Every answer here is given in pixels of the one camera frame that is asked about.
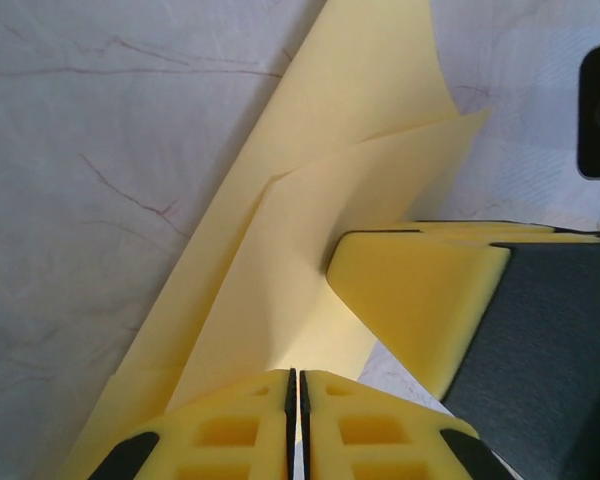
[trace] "white marble surface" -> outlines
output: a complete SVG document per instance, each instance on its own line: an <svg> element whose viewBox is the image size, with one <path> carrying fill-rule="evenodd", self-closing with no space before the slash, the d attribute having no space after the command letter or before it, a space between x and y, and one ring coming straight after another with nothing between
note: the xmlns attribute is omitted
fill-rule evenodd
<svg viewBox="0 0 600 480"><path fill-rule="evenodd" d="M0 1L0 480L48 479L324 0ZM434 0L493 117L453 218L593 228L577 68L600 0ZM365 383L428 402L378 347Z"/></svg>

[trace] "black strip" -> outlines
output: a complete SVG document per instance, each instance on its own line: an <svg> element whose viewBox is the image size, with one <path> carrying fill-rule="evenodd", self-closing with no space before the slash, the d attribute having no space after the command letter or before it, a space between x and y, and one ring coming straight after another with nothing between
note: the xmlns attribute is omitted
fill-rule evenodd
<svg viewBox="0 0 600 480"><path fill-rule="evenodd" d="M133 480L158 444L160 436L145 432L116 445L89 480Z"/></svg>
<svg viewBox="0 0 600 480"><path fill-rule="evenodd" d="M563 227L553 227L553 233L576 233L587 235L595 232L582 232L580 230L573 230L572 228L563 228Z"/></svg>
<svg viewBox="0 0 600 480"><path fill-rule="evenodd" d="M554 227L553 225L545 225L544 223L525 223L525 222L514 222L512 220L500 220L500 219L490 219L490 220L413 220L413 222L417 223L507 223L509 225L520 225L521 227L529 226L529 227L549 227L553 228L554 233L581 233L576 230L568 230L566 228Z"/></svg>
<svg viewBox="0 0 600 480"><path fill-rule="evenodd" d="M307 373L300 372L300 422L302 425L302 455L304 457L304 478L311 480L311 401Z"/></svg>
<svg viewBox="0 0 600 480"><path fill-rule="evenodd" d="M284 413L287 416L287 479L293 480L293 462L296 453L296 420L298 386L296 382L296 369L289 370L287 382L287 395L284 399Z"/></svg>
<svg viewBox="0 0 600 480"><path fill-rule="evenodd" d="M422 230L418 230L416 228L408 228L405 230L397 230L393 229L382 229L382 230L349 230L347 233L344 233L340 239L346 237L351 233L422 233Z"/></svg>
<svg viewBox="0 0 600 480"><path fill-rule="evenodd" d="M452 428L440 435L472 480L513 480L513 476L479 439Z"/></svg>

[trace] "square cutout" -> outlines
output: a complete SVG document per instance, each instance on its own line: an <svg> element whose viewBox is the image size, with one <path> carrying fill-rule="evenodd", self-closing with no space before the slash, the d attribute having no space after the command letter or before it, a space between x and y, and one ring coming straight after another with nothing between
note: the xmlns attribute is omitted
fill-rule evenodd
<svg viewBox="0 0 600 480"><path fill-rule="evenodd" d="M344 417L340 420L340 435L345 445L409 443L402 425L388 415Z"/></svg>
<svg viewBox="0 0 600 480"><path fill-rule="evenodd" d="M431 480L429 469L424 462L355 464L353 478L355 480Z"/></svg>
<svg viewBox="0 0 600 480"><path fill-rule="evenodd" d="M220 417L202 422L194 445L199 447L253 447L258 436L257 417Z"/></svg>

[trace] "folded paper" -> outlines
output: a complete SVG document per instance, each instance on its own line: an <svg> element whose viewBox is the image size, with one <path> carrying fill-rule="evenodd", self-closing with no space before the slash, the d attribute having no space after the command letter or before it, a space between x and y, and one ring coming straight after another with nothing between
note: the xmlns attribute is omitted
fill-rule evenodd
<svg viewBox="0 0 600 480"><path fill-rule="evenodd" d="M484 119L468 115L364 142L275 182L169 408L275 368L320 366L357 378L375 337L333 300L324 274L333 247L347 231L402 218L459 165Z"/></svg>
<svg viewBox="0 0 600 480"><path fill-rule="evenodd" d="M320 217L322 223L315 227L315 233L310 233L314 229L312 213L303 210L305 217L298 220L303 222L306 231L301 238L306 240L310 237L311 247L307 250L306 246L302 246L297 253L290 255L287 255L293 246L290 244L285 244L280 250L272 250L271 256L266 256L265 252L258 249L270 245L267 242L259 243L264 232L283 235L287 231L285 228L293 231L292 225L284 223L284 228L278 230L267 221L264 230L253 230L250 222L267 187L270 188L264 197L263 207L269 204L271 198L282 195L280 190L284 187L281 185L295 182L287 177L304 181L312 170L303 169L324 159L328 159L331 166L320 167L318 175L322 175L324 169L329 181L333 182L331 187L337 192L333 198L337 198L343 208L352 209L357 205L355 202L363 199L371 199L372 204L377 206L372 187L378 187L381 182L365 175L377 175L378 180L384 177L373 168L375 162L367 165L360 161L366 166L355 167L361 168L356 173L346 173L345 158L362 157L362 154L354 154L351 146L368 139L374 139L369 145L400 143L399 139L406 138L406 134L395 132L457 117L457 110L438 65L427 0L328 0L183 252L118 372L109 380L69 456L61 478L88 477L89 468L101 460L93 439L100 439L105 449L111 447L119 440L113 438L114 434L117 435L116 432L137 420L134 412L142 412L145 417L162 414L165 396L171 397L174 392L173 372L184 369L177 392L170 401L172 407L203 391L209 391L214 385L229 381L233 376L255 371L262 365L297 363L311 368L332 368L350 377L359 374L373 339L357 320L354 321L342 302L325 288L319 270L315 269L315 258L326 254L338 231L350 224L357 224L357 219L373 221L369 215L375 210L366 212L362 205L362 210L358 212L361 216L355 216L354 219L348 216L352 210L344 210L341 216L336 214L335 206L327 206L328 214ZM464 133L458 133L457 142L451 142L458 146L458 150L448 158L439 158L426 172L426 162L430 158L426 153L429 142L420 144L419 151L409 150L409 158L400 157L396 148L396 159L406 159L407 164L419 172L418 178L422 182L432 181L441 174L435 183L437 188L419 197L414 204L414 211L422 215L435 210L433 206L438 204L442 192L447 190L453 179L452 169L443 174L441 171L461 158L480 121L481 117L469 117L457 119L458 123L452 122L453 126L444 124L444 127L432 127L442 129L441 135L445 137L441 140L434 139L433 134L429 135L429 142L434 149L438 148L435 144L449 141L446 138L447 129ZM362 143L355 148L364 151L375 147ZM415 180L410 180L410 168L396 168L396 174L404 173L405 177L390 180L414 185ZM297 177L288 175L300 170L303 173L298 173ZM356 189L349 190L345 184L352 179L359 183ZM424 186L420 185L417 190L422 190ZM312 185L312 188L323 191L326 183ZM385 220L396 220L394 213L407 208L413 200L413 194L415 191L410 195L385 197L387 202L397 202L387 207ZM314 206L318 209L324 207L315 202ZM336 222L337 228L327 225L331 221L329 219ZM247 230L251 232L251 240L241 248ZM241 263L232 268L234 273L231 279L225 280L239 248L251 253L241 255ZM278 261L282 264L272 266ZM227 311L227 302L232 301L227 292L237 291L241 278L239 272L245 271L245 263L248 262L264 262L260 266L253 266L255 273L266 272L266 276L255 279L254 288L259 285L261 290L256 292L257 297L249 299L251 303L245 304L245 307L248 305L250 309L250 319L257 317L258 312L264 313L262 319L258 320L260 323L253 324L253 329L260 328L260 332L270 338L265 340L259 337L256 345L271 349L259 351L255 346L241 344L239 350L229 353L240 358L245 368L227 374L225 370L230 363L217 362L217 356L207 357L202 352L216 348L218 352L227 352L226 347L230 344L225 342L229 338L217 334L219 325L229 329L244 328L244 324L240 323L240 315L233 318L232 322L235 323L229 322L228 326L222 321L214 324L219 321L218 312ZM302 288L294 291L295 282L287 285L275 283L280 278L293 278L295 268L300 269L298 275L302 281L299 285ZM219 293L221 287L224 292L222 295ZM240 294L235 301L243 299L245 295ZM222 301L214 304L216 296L221 297ZM271 304L267 303L270 299L273 299ZM293 310L292 307L296 305L303 312L302 315L289 317L285 312ZM207 319L212 307L215 313ZM279 312L282 312L280 318L284 321L279 322ZM330 317L327 322L323 321L325 315ZM318 330L322 332L321 336L312 340L314 332ZM309 343L312 351L304 348ZM320 365L322 359L327 357L330 363ZM199 375L203 365L206 372ZM139 378L142 378L141 383L136 383ZM197 390L192 389L192 382L196 378L203 382ZM129 398L125 393L136 389L141 390L142 395ZM131 409L125 408L129 402L134 403Z"/></svg>

